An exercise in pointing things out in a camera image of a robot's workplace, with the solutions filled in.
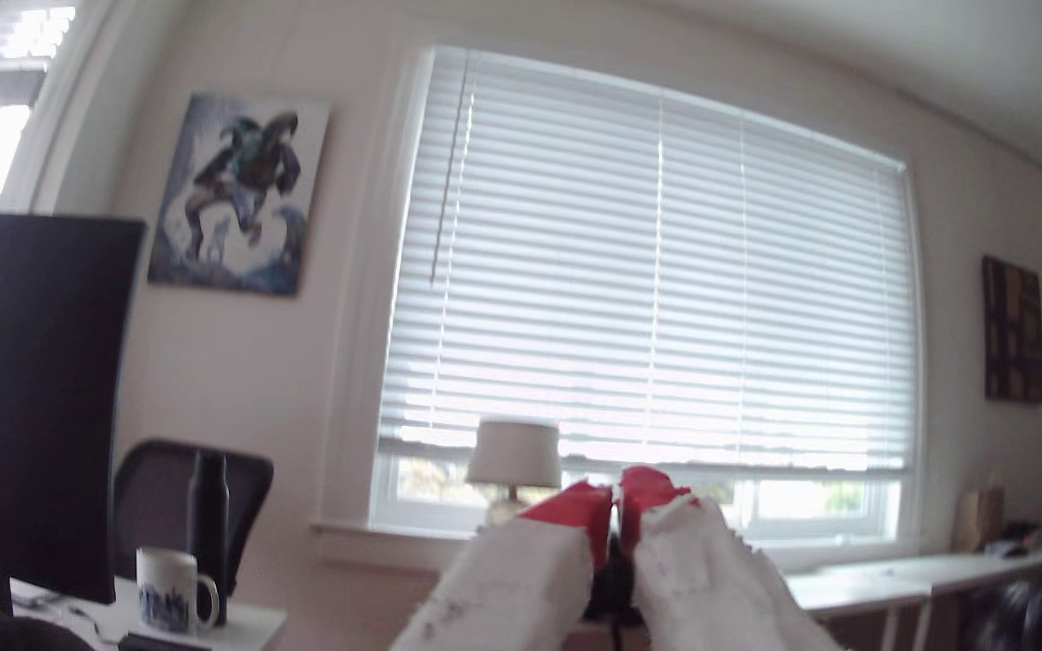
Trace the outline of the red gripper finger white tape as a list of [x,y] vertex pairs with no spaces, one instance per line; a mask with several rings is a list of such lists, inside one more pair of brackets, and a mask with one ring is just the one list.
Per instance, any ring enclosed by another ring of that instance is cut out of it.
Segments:
[[613,489],[580,481],[461,551],[393,650],[559,650],[607,559]]
[[769,556],[719,503],[634,466],[619,480],[620,540],[654,650],[840,650]]

